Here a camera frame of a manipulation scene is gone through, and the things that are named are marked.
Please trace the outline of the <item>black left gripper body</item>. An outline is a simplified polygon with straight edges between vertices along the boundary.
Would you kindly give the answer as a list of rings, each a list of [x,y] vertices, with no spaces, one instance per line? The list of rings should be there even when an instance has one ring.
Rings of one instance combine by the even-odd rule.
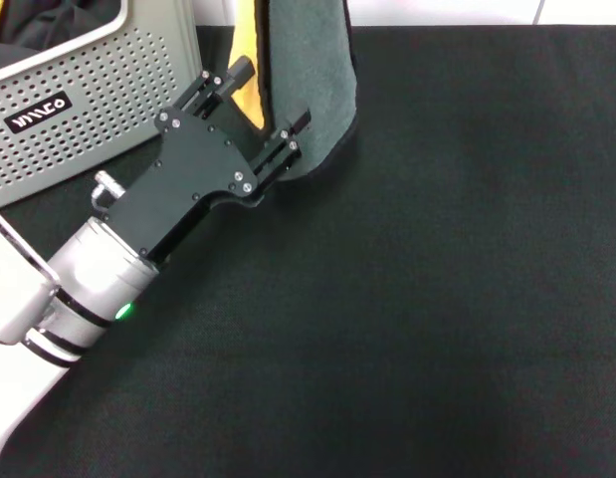
[[[218,200],[251,198],[249,164],[263,145],[234,104],[209,115],[168,108],[155,159],[108,210],[105,224],[140,258],[164,261]]]

